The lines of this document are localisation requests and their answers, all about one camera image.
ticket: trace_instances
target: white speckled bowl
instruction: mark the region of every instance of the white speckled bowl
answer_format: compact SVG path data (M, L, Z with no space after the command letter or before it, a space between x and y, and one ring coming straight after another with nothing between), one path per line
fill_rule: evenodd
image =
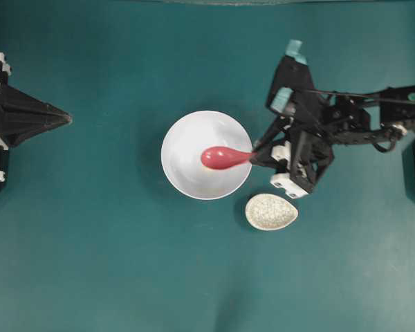
M298 217L298 210L286 199L272 194L258 194L246 204L246 218L259 230L279 230Z
M194 199L220 199L233 193L247 179L252 165L244 163L221 171L206 168L201 154L218 145L252 151L248 133L234 118L216 111L184 116L169 129L161 147L167 179Z

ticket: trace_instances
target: teal table surface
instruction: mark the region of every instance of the teal table surface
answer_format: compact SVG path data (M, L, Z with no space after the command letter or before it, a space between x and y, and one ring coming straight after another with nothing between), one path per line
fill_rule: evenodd
M0 1L10 85L72 125L12 151L0 193L0 332L415 331L410 135L336 147L299 218L261 232L248 198L177 192L160 147L181 116L225 112L252 140L289 39L319 89L415 84L415 1L191 6Z

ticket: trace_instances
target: speckled dish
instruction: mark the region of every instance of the speckled dish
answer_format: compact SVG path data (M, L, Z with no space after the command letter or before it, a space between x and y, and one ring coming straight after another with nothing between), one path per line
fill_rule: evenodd
M276 195L258 194L246 204L246 218L259 230L280 230L297 217L295 206Z

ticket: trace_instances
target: red spoon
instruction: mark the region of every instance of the red spoon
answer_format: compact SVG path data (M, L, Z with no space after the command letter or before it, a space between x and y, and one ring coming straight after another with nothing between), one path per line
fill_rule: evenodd
M249 161L255 154L229 147L210 147L201 154L201 162L211 169L227 169Z

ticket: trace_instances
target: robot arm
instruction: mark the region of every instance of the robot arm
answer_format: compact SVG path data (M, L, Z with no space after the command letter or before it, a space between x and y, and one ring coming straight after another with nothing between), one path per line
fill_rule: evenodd
M0 53L0 190L8 173L10 148L72 121L66 112L9 86L10 75L11 67Z
M256 142L251 160L275 169L270 182L293 199L313 191L333 161L334 144L372 144L384 153L408 130L415 132L415 86L364 95L318 91L300 46L291 41L275 71L266 107L276 118ZM380 107L378 130L370 128L368 107ZM279 133L284 137L275 140Z

